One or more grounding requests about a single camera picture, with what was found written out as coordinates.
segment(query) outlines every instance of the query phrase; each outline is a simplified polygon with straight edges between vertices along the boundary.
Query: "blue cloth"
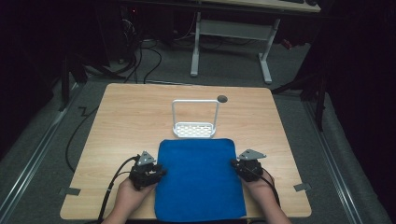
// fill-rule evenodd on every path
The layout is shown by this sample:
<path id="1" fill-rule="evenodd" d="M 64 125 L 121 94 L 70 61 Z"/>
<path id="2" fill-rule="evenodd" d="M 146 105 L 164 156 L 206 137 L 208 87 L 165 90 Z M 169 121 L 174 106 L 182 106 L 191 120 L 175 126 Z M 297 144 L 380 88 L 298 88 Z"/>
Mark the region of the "blue cloth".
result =
<path id="1" fill-rule="evenodd" d="M 163 140 L 158 163 L 167 174 L 156 188 L 160 221 L 198 222 L 246 215 L 241 181 L 230 164 L 230 139 Z"/>

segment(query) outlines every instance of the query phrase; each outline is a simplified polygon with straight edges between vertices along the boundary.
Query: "gray carpet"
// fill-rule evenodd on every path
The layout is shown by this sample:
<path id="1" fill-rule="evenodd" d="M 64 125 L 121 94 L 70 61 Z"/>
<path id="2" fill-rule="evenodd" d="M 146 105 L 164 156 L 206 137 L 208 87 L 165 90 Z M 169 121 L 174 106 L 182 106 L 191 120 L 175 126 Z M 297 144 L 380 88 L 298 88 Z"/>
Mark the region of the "gray carpet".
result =
<path id="1" fill-rule="evenodd" d="M 238 51 L 234 45 L 222 45 L 218 49 L 203 49 L 198 77 L 189 75 L 191 46 L 176 45 L 170 48 L 158 44 L 152 49 L 161 53 L 162 61 L 160 66 L 149 75 L 148 82 L 166 81 L 274 89 L 293 80 L 309 50 L 309 46 L 286 50 L 282 46 L 274 45 L 268 58 L 274 82 L 269 86 L 263 83 L 262 72 L 256 52 L 254 52 L 260 44 L 262 43 L 254 42 L 245 45 L 244 48 L 250 50 L 247 53 L 243 50 Z M 148 42 L 145 45 L 149 47 L 153 46 L 153 43 Z M 214 44 L 207 44 L 204 47 L 213 48 L 211 45 Z M 139 83 L 160 59 L 156 52 L 149 49 L 144 49 L 142 52 L 142 63 L 137 70 Z M 62 220 L 59 215 L 64 201 L 64 196 L 59 195 L 59 190 L 62 187 L 68 187 L 73 177 L 65 162 L 64 154 L 70 137 L 84 120 L 84 117 L 81 116 L 83 112 L 81 107 L 86 108 L 86 113 L 93 111 L 100 104 L 106 85 L 114 81 L 106 77 L 90 77 L 81 93 L 70 105 L 61 126 L 50 142 L 46 156 L 9 217 L 8 223 L 84 223 L 86 221 Z M 7 197 L 19 174 L 23 171 L 24 165 L 33 155 L 41 136 L 59 113 L 57 111 L 61 105 L 59 85 L 54 89 L 54 92 L 56 94 L 52 101 L 35 116 L 18 142 L 1 161 L 1 201 Z M 315 126 L 312 125 L 304 104 L 300 102 L 295 91 L 275 95 L 275 100 L 302 180 L 312 187 L 307 192 L 312 215 L 307 218 L 293 218 L 292 222 L 350 223 L 323 157 Z M 73 167 L 76 167 L 78 163 L 93 119 L 94 114 L 83 123 L 70 142 L 68 158 Z M 346 184 L 350 187 L 354 202 L 359 208 L 362 223 L 390 223 L 350 150 L 328 97 L 323 126 L 334 158 Z"/>

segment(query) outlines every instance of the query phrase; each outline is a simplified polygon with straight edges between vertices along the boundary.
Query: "blue towel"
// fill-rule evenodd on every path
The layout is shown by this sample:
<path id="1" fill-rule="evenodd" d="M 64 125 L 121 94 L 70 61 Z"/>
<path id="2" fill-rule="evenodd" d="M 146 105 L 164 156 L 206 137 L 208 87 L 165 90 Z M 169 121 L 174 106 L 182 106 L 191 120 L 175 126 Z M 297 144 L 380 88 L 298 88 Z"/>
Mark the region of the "blue towel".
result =
<path id="1" fill-rule="evenodd" d="M 163 140 L 158 163 L 167 174 L 156 188 L 160 221 L 198 222 L 246 215 L 241 181 L 230 164 L 230 139 Z"/>

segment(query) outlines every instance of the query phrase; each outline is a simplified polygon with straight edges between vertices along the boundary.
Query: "desk leg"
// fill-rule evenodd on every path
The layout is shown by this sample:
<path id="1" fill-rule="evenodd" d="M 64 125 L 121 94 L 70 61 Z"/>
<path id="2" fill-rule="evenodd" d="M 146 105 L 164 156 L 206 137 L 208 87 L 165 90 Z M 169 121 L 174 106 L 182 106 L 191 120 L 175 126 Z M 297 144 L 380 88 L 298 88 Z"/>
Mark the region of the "desk leg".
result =
<path id="1" fill-rule="evenodd" d="M 280 19 L 276 19 L 274 22 L 274 25 L 271 29 L 271 32 L 269 34 L 264 53 L 259 54 L 260 65 L 262 66 L 262 75 L 264 76 L 264 82 L 267 84 L 272 83 L 271 74 L 268 69 L 267 57 L 268 57 L 268 53 L 270 52 L 271 46 L 274 42 L 274 38 L 275 38 L 277 27 L 279 26 L 279 23 L 280 23 Z"/>
<path id="2" fill-rule="evenodd" d="M 195 25 L 195 45 L 194 52 L 192 53 L 191 62 L 191 76 L 198 76 L 198 64 L 199 64 L 199 36 L 201 33 L 201 12 L 197 12 L 197 22 Z"/>

